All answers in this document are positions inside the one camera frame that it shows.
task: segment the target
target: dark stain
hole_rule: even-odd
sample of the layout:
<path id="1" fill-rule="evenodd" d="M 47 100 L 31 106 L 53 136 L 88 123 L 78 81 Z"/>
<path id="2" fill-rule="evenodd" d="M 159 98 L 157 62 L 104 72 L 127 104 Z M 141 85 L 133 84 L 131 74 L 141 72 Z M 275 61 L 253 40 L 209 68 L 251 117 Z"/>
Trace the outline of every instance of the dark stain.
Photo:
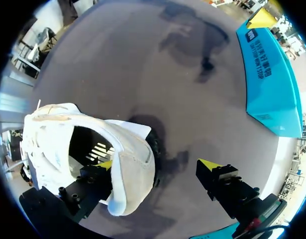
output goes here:
<path id="1" fill-rule="evenodd" d="M 168 49 L 176 62 L 186 67 L 200 65 L 201 72 L 196 82 L 207 82 L 215 71 L 211 55 L 218 54 L 227 46 L 227 33 L 198 17 L 192 8 L 174 2 L 167 3 L 160 17 L 180 26 L 160 42 L 160 51 Z"/>

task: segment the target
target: black screw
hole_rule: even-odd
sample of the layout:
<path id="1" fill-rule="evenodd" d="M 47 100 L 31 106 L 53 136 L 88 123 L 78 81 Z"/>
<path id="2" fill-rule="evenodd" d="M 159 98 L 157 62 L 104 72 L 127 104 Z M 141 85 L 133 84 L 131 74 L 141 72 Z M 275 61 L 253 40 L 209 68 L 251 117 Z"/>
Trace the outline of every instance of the black screw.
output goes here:
<path id="1" fill-rule="evenodd" d="M 79 202 L 81 199 L 79 198 L 79 195 L 78 194 L 72 194 L 72 199 L 75 201 L 75 202 Z"/>
<path id="2" fill-rule="evenodd" d="M 88 183 L 94 183 L 94 178 L 88 178 Z"/>
<path id="3" fill-rule="evenodd" d="M 66 192 L 65 187 L 59 188 L 59 194 L 64 194 Z"/>

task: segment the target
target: blue box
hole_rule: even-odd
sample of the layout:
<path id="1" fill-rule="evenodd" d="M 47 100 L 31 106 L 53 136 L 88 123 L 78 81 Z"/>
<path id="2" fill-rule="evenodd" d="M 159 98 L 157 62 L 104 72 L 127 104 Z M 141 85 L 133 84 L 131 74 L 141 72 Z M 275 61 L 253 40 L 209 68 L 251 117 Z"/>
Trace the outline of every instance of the blue box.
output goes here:
<path id="1" fill-rule="evenodd" d="M 278 136 L 301 138 L 302 107 L 291 64 L 267 28 L 237 30 L 246 73 L 247 113 Z"/>

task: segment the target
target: table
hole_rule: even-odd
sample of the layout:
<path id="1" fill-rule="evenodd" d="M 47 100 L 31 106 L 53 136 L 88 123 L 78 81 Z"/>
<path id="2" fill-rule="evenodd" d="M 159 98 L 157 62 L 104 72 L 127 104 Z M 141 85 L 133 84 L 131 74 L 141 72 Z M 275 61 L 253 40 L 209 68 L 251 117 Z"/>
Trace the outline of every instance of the table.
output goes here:
<path id="1" fill-rule="evenodd" d="M 232 164 L 264 188 L 278 137 L 245 111 L 238 23 L 204 2 L 97 4 L 45 60 L 31 99 L 72 102 L 101 119 L 153 127 L 165 143 L 163 180 L 132 215 L 99 205 L 80 222 L 116 239 L 188 238 L 231 225 L 195 176 L 198 158 Z"/>

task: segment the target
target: white sneaker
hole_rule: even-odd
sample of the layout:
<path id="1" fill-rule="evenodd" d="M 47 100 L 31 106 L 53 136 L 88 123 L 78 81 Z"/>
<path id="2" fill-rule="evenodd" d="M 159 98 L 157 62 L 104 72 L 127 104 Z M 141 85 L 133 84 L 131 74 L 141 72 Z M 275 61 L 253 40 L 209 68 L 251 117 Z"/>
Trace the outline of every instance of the white sneaker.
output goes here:
<path id="1" fill-rule="evenodd" d="M 69 156 L 69 148 L 79 126 L 95 131 L 112 145 L 113 190 L 108 211 L 114 216 L 131 214 L 153 187 L 154 156 L 145 140 L 150 127 L 96 119 L 82 114 L 72 103 L 46 105 L 24 119 L 22 154 L 36 170 L 38 187 L 58 194 L 59 187 L 76 180 L 83 165 Z"/>

